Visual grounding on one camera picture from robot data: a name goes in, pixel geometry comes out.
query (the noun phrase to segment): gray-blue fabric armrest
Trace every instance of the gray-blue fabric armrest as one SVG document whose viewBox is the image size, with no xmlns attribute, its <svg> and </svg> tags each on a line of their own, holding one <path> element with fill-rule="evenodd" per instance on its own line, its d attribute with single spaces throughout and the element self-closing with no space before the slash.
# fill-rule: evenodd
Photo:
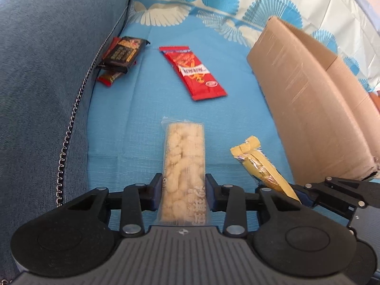
<svg viewBox="0 0 380 285">
<path fill-rule="evenodd" d="M 78 90 L 129 0 L 0 0 L 0 280 L 10 239 L 56 207 L 58 160 Z M 113 36 L 120 33 L 124 18 Z M 67 151 L 64 201 L 87 190 L 90 75 Z"/>
</svg>

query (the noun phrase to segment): black snack package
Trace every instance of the black snack package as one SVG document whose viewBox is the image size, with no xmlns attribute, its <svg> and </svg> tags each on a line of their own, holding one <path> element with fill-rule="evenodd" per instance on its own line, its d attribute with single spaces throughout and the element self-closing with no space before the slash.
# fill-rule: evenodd
<svg viewBox="0 0 380 285">
<path fill-rule="evenodd" d="M 150 42 L 146 39 L 125 36 L 108 52 L 98 67 L 125 74 L 147 44 Z"/>
</svg>

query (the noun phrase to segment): cardboard box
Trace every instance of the cardboard box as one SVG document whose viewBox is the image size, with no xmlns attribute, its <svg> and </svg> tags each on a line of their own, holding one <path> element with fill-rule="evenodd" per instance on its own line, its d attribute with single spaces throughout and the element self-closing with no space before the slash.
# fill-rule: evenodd
<svg viewBox="0 0 380 285">
<path fill-rule="evenodd" d="M 247 60 L 297 184 L 379 175 L 380 114 L 341 58 L 272 17 Z"/>
</svg>

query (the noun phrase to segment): yellow snack package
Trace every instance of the yellow snack package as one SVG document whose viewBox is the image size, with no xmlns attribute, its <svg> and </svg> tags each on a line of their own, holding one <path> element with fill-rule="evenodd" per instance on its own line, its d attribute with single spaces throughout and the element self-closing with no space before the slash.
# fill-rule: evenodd
<svg viewBox="0 0 380 285">
<path fill-rule="evenodd" d="M 261 180 L 267 187 L 300 201 L 289 183 L 264 155 L 260 141 L 255 136 L 250 136 L 244 143 L 230 150 L 250 175 Z"/>
</svg>

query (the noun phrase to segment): beige puffed snack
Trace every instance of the beige puffed snack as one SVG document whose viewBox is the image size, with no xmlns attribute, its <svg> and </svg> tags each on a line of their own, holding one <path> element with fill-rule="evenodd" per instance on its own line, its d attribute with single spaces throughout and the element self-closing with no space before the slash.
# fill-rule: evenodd
<svg viewBox="0 0 380 285">
<path fill-rule="evenodd" d="M 202 124 L 170 123 L 166 132 L 159 224 L 188 226 L 207 223 L 204 175 Z"/>
</svg>

